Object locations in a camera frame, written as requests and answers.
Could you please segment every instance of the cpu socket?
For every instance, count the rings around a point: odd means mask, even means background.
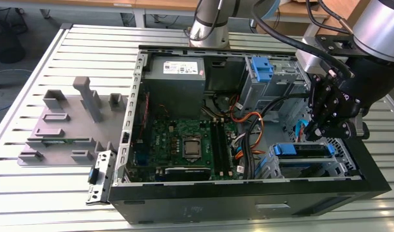
[[[202,138],[201,136],[183,137],[183,158],[195,162],[202,157]]]

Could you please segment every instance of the chair leg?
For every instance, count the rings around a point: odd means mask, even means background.
[[[40,11],[42,16],[43,16],[44,19],[51,18],[51,15],[50,15],[51,10],[40,9],[39,11]]]

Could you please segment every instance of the ram slot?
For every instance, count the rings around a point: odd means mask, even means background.
[[[214,157],[214,174],[219,175],[223,169],[222,167],[222,156],[219,151],[219,140],[218,140],[218,122],[210,123],[211,131],[211,151]]]
[[[230,168],[230,158],[229,158],[229,152],[227,152],[226,130],[225,130],[223,123],[219,123],[217,126],[217,135],[218,135],[219,152],[221,152],[221,159],[222,159],[222,170],[223,170],[223,174],[229,175],[231,168]]]

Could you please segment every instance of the wooden desk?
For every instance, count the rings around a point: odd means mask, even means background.
[[[171,11],[195,11],[199,0],[136,0],[135,8],[159,9]],[[309,17],[305,3],[289,2],[281,6],[281,15],[293,17]],[[329,14],[319,7],[314,11],[314,17],[329,18]]]
[[[199,0],[136,0],[134,8],[136,26],[146,26],[146,14],[194,16],[198,1]],[[283,4],[279,9],[281,22],[309,23],[310,26],[305,36],[314,36],[317,34],[319,27],[311,24],[305,3],[293,1]],[[317,21],[321,23],[329,18],[329,14],[322,8],[313,13]],[[271,17],[269,20],[275,21],[277,17]]]
[[[0,0],[0,7],[132,13],[135,0]]]
[[[194,16],[199,0],[0,0],[1,7],[59,9],[92,12],[132,13],[136,27],[146,27],[146,14]],[[323,22],[329,14],[319,8],[314,12]],[[281,21],[310,23],[303,3],[290,2],[281,6]],[[305,35],[313,36],[318,27],[310,24]]]

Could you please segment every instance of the green motherboard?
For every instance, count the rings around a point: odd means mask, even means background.
[[[155,120],[148,149],[136,149],[140,182],[152,182],[164,168],[209,168],[210,180],[235,178],[230,142],[237,134],[234,122],[209,120]]]

